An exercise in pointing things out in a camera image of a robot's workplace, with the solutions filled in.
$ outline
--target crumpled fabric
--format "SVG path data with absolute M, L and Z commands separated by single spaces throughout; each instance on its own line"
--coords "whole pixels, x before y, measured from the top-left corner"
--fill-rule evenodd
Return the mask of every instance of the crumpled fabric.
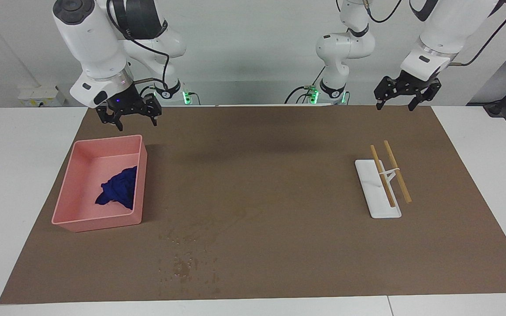
M 132 210 L 134 206 L 134 189 L 136 186 L 137 166 L 123 170 L 113 176 L 107 183 L 101 184 L 103 193 L 95 201 L 105 205 L 111 201 L 120 202 L 125 208 Z

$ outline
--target pink bin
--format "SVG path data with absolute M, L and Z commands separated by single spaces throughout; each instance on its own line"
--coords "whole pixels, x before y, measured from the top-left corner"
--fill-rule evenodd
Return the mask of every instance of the pink bin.
M 72 232 L 139 224 L 142 222 L 146 162 L 147 152 L 141 135 L 77 141 L 52 224 Z M 138 166 L 133 210 L 119 202 L 95 204 L 102 192 L 101 184 L 133 166 Z

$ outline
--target brown mat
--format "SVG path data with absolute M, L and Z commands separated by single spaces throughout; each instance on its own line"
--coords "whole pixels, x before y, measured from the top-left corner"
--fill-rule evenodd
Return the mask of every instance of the brown mat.
M 53 226 L 63 166 L 0 304 L 506 292 L 506 237 L 430 108 L 167 108 L 157 128 L 123 122 L 89 111 L 76 140 L 143 135 L 143 223 Z M 389 167 L 384 139 L 414 200 L 400 219 L 369 216 L 354 166 L 376 144 Z

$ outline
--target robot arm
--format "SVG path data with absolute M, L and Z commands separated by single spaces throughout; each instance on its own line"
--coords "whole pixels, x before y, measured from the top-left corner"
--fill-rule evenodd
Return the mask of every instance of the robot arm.
M 401 63 L 398 78 L 385 76 L 374 90 L 378 110 L 384 103 L 400 95 L 414 96 L 409 110 L 424 101 L 431 101 L 441 87 L 437 75 L 464 47 L 469 36 L 498 5 L 498 0 L 426 0 L 420 10 L 409 4 L 425 29 L 415 46 Z
M 346 60 L 370 56 L 376 45 L 362 0 L 344 0 L 340 18 L 347 32 L 322 36 L 316 45 L 319 58 L 325 62 L 317 89 L 320 98 L 330 103 L 339 102 L 345 91 L 349 76 Z
M 83 68 L 70 90 L 72 96 L 96 108 L 103 123 L 115 124 L 119 130 L 123 128 L 123 115 L 145 115 L 154 125 L 161 115 L 154 94 L 139 96 L 128 56 L 142 62 L 153 78 L 161 78 L 161 88 L 157 90 L 162 98 L 175 100 L 176 92 L 181 90 L 174 68 L 166 67 L 165 76 L 163 69 L 171 56 L 184 54 L 185 45 L 176 32 L 167 28 L 156 1 L 56 0 L 54 4 L 56 26 Z M 167 54 L 158 55 L 145 48 Z

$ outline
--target wooden rod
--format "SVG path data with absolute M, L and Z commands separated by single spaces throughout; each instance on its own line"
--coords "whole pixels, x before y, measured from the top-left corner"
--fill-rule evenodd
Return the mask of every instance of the wooden rod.
M 370 150 L 372 150 L 372 157 L 374 157 L 374 164 L 376 164 L 376 169 L 378 170 L 378 173 L 380 174 L 380 180 L 382 181 L 382 186 L 384 186 L 384 190 L 386 192 L 386 196 L 388 197 L 388 202 L 390 203 L 390 207 L 395 208 L 394 197 L 392 196 L 392 193 L 391 193 L 390 188 L 388 186 L 388 181 L 386 180 L 386 176 L 382 173 L 382 172 L 384 172 L 384 169 L 382 168 L 382 165 L 380 164 L 380 160 L 378 159 L 378 153 L 376 152 L 376 148 L 374 147 L 374 145 L 370 145 Z
M 394 168 L 399 168 L 398 162 L 395 161 L 394 153 L 392 152 L 392 148 L 390 147 L 390 143 L 387 140 L 384 140 L 384 145 L 386 146 L 386 150 L 388 151 L 388 156 L 390 157 L 390 162 Z M 395 170 L 396 178 L 398 179 L 399 186 L 401 187 L 401 192 L 403 193 L 403 198 L 405 198 L 406 203 L 411 203 L 413 200 L 409 195 L 409 190 L 407 190 L 407 186 L 405 185 L 405 181 L 403 180 L 403 176 L 401 175 L 401 171 L 399 169 Z

